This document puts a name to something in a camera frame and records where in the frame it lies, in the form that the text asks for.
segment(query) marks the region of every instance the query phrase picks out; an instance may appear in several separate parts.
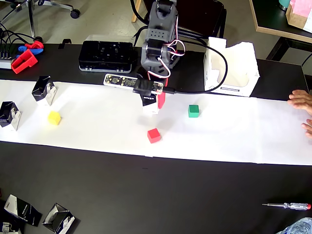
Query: yellow cube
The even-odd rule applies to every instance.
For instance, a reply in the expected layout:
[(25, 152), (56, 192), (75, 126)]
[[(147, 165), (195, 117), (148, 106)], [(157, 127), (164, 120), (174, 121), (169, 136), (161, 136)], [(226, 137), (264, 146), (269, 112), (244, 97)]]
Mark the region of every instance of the yellow cube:
[(53, 125), (58, 125), (60, 122), (60, 115), (58, 112), (51, 111), (49, 116), (48, 116), (48, 121), (49, 123)]

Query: black device box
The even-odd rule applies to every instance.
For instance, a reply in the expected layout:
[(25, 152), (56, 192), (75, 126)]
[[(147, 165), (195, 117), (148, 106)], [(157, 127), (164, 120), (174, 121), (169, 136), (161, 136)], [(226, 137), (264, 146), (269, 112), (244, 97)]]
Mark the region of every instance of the black device box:
[(130, 42), (86, 40), (79, 55), (79, 68), (89, 72), (130, 73), (136, 59)]
[(17, 130), (20, 121), (20, 111), (12, 101), (4, 101), (0, 107), (0, 126), (2, 128)]
[(36, 102), (40, 105), (51, 105), (57, 89), (51, 81), (51, 77), (39, 77), (32, 91)]
[(55, 203), (42, 225), (55, 234), (65, 234), (74, 220), (75, 217), (68, 209)]
[(5, 201), (0, 200), (0, 234), (21, 234), (24, 223), (6, 212), (4, 206)]
[(13, 195), (9, 196), (4, 209), (16, 218), (33, 226), (39, 225), (42, 216), (31, 204)]

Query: circuit board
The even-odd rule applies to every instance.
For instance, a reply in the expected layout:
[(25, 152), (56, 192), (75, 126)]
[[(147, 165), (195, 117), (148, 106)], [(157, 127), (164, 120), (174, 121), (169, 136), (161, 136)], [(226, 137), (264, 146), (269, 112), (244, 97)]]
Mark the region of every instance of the circuit board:
[[(137, 78), (134, 77), (106, 74), (104, 78), (104, 85), (133, 90), (136, 81)], [(152, 87), (152, 94), (161, 94), (163, 87), (164, 87), (163, 83), (154, 81)]]

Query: screwdriver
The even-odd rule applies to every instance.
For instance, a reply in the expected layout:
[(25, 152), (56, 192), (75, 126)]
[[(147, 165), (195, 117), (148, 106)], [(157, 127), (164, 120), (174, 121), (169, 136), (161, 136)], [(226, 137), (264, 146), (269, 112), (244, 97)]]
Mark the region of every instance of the screwdriver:
[(284, 203), (284, 204), (275, 204), (275, 203), (267, 203), (262, 204), (263, 206), (272, 206), (272, 207), (282, 207), (284, 209), (290, 208), (292, 210), (298, 210), (298, 211), (306, 211), (311, 209), (311, 205), (307, 203)]

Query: table surface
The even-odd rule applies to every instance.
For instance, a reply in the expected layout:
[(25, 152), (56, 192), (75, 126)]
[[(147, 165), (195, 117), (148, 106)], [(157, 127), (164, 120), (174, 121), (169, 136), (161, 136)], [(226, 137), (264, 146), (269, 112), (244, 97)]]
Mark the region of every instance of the table surface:
[(312, 33), (288, 25), (278, 0), (249, 0), (255, 29), (260, 33), (312, 43)]
[[(39, 63), (19, 75), (0, 77), (102, 84), (103, 74), (81, 72), (81, 45), (46, 45)], [(203, 54), (188, 52), (173, 70), (169, 85), (203, 88)], [(258, 60), (253, 96), (287, 99), (306, 89), (298, 65)], [(312, 211), (261, 206), (265, 202), (311, 203), (312, 168), (149, 158), (59, 147), (0, 142), (2, 199), (10, 194), (43, 213), (58, 204), (78, 222), (69, 234), (277, 233)], [(25, 234), (50, 233), (25, 226)]]

